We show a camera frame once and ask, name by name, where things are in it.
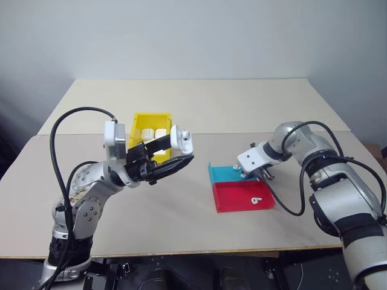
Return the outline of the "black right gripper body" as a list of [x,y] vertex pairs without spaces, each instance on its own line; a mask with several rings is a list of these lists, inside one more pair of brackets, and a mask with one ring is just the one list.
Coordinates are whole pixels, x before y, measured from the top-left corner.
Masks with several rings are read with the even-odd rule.
[[259,176],[259,175],[264,175],[266,180],[273,180],[274,179],[274,176],[268,171],[268,169],[272,167],[271,164],[266,164],[264,166],[261,166],[261,167],[258,167],[256,170],[255,170],[255,175],[256,176]]

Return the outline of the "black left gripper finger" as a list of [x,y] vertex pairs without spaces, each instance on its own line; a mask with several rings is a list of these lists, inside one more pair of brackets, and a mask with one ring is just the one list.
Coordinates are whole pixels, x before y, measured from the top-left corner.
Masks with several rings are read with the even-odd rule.
[[155,155],[156,152],[161,150],[166,151],[171,148],[171,136],[165,135],[160,138],[156,138],[152,141],[149,141],[145,144],[147,151],[152,155]]
[[194,155],[182,155],[165,161],[162,165],[152,169],[151,182],[157,182],[159,179],[177,173],[179,170],[186,167],[193,159]]

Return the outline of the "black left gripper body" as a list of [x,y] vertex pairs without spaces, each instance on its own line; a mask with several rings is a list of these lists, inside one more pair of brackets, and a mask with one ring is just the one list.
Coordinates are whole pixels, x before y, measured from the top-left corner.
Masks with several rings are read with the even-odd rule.
[[152,159],[153,156],[144,143],[128,149],[125,170],[133,181],[145,181],[150,185],[157,183],[154,176],[157,162]]

